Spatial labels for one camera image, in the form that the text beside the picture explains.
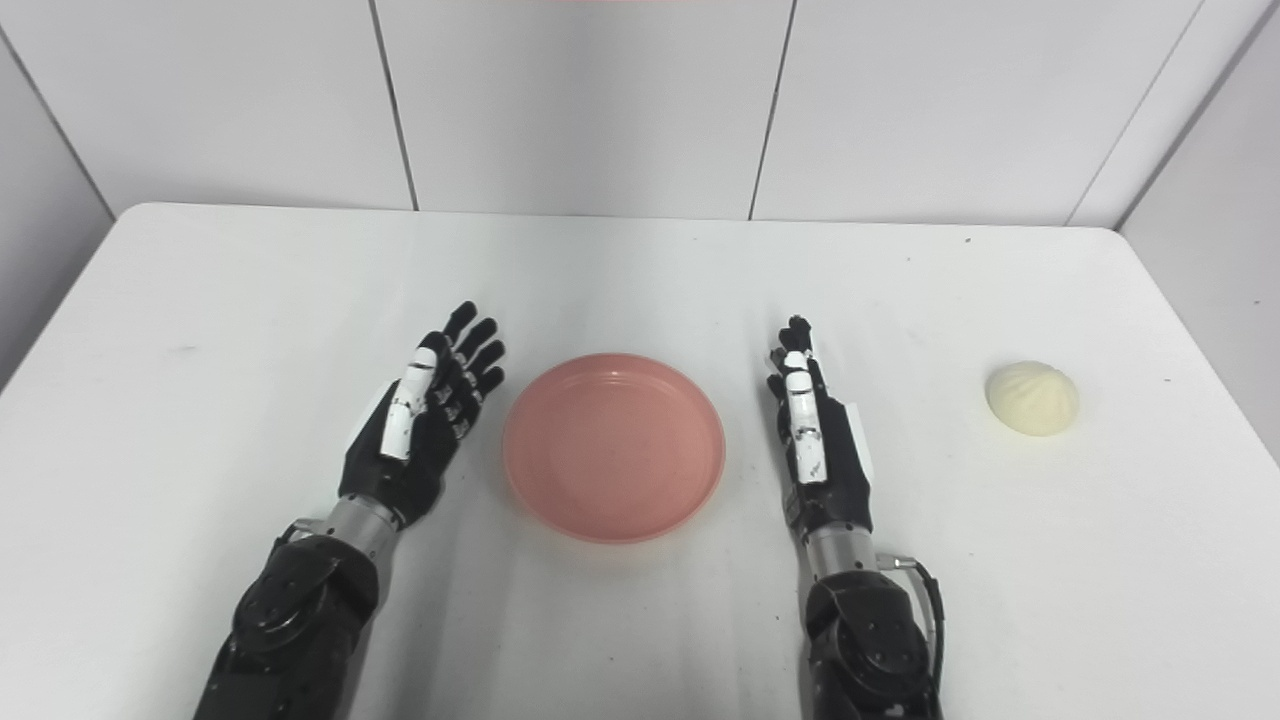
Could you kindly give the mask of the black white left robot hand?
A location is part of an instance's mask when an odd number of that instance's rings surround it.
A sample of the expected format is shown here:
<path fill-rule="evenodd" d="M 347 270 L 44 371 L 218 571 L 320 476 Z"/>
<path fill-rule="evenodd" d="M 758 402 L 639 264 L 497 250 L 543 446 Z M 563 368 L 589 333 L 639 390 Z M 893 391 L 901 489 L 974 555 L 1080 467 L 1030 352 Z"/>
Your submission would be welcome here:
<path fill-rule="evenodd" d="M 498 324 L 462 302 L 413 350 L 344 456 L 342 497 L 380 503 L 401 527 L 435 506 L 445 470 L 506 375 Z"/>

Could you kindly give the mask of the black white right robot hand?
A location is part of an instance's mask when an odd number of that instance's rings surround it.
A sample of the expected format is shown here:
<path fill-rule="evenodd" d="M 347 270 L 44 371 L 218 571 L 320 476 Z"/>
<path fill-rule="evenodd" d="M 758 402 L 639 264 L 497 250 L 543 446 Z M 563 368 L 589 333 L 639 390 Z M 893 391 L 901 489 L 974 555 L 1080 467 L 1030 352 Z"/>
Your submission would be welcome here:
<path fill-rule="evenodd" d="M 788 473 L 785 520 L 797 541 L 828 525 L 872 530 L 873 471 L 858 406 L 829 392 L 806 318 L 791 316 L 778 342 L 767 388 Z"/>

